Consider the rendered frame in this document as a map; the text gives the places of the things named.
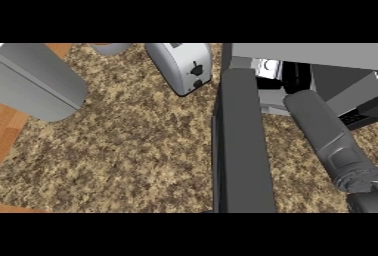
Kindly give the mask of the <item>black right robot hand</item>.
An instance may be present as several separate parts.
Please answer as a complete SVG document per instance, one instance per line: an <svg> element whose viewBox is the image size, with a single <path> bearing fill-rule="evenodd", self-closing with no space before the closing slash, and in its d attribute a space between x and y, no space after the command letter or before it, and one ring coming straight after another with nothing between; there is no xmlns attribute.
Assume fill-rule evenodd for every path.
<svg viewBox="0 0 378 256"><path fill-rule="evenodd" d="M308 90L311 84L311 70L307 63L279 61L276 65L276 76L257 77L257 88L264 90L285 89L288 94Z"/></svg>

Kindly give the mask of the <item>white milk carton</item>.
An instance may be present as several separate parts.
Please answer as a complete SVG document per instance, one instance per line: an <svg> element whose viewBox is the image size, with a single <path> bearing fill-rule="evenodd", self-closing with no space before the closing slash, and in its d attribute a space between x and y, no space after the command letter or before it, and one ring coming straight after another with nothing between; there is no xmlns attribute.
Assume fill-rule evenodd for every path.
<svg viewBox="0 0 378 256"><path fill-rule="evenodd" d="M257 76L267 79L280 79L282 62L272 59L260 59L257 64Z"/></svg>

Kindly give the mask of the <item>grey microwave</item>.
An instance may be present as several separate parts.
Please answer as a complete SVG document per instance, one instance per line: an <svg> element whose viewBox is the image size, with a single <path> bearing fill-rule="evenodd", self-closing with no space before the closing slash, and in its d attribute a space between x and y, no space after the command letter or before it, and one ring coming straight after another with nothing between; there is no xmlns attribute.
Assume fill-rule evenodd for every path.
<svg viewBox="0 0 378 256"><path fill-rule="evenodd" d="M378 43L224 43L221 71L258 59L307 63L310 89L350 130L378 122Z"/></svg>

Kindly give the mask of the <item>silver toaster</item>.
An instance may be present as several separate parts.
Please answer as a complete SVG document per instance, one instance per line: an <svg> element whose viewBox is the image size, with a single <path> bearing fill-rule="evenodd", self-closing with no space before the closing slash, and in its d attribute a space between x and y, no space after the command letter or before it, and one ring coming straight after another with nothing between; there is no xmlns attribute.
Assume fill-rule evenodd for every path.
<svg viewBox="0 0 378 256"><path fill-rule="evenodd" d="M186 96L211 81L212 53L208 43L146 43L145 49L179 96Z"/></svg>

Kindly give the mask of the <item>small grey container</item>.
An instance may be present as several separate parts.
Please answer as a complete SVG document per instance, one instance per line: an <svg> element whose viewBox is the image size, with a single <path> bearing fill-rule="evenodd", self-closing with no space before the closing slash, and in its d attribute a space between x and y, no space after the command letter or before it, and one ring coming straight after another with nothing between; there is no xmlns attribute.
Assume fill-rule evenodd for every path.
<svg viewBox="0 0 378 256"><path fill-rule="evenodd" d="M91 43L90 46L99 54L115 55L128 49L130 43L106 43L106 44Z"/></svg>

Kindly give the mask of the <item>pale grey rounded appliance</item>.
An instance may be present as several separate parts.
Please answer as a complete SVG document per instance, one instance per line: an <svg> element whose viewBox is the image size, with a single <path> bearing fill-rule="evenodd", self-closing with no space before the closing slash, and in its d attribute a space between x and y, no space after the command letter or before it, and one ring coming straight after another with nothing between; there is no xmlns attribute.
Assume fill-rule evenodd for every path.
<svg viewBox="0 0 378 256"><path fill-rule="evenodd" d="M0 103L44 121L81 108L87 85L43 43L0 43Z"/></svg>

